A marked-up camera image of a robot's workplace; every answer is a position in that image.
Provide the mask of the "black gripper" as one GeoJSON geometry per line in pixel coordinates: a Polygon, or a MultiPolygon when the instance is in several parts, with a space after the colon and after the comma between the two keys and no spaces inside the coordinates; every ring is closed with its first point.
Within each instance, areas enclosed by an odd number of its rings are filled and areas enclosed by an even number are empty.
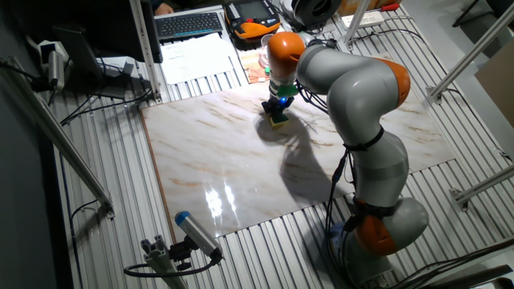
{"type": "Polygon", "coordinates": [[[275,112],[283,112],[289,108],[293,101],[293,96],[270,96],[269,100],[262,102],[261,105],[265,114],[272,116],[275,112]]]}

